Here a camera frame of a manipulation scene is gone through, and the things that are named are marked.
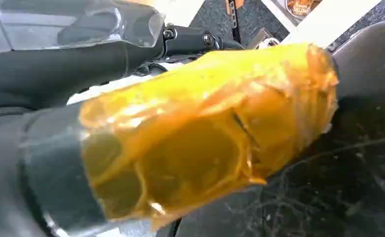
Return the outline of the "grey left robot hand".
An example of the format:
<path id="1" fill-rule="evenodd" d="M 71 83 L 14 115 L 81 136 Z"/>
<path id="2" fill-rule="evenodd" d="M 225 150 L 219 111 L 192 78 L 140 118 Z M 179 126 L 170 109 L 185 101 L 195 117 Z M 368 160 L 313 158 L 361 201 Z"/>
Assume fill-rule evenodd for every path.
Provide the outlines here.
<path id="1" fill-rule="evenodd" d="M 327 131 L 332 56 L 165 26 L 150 0 L 0 0 L 0 237 L 160 228 Z"/>

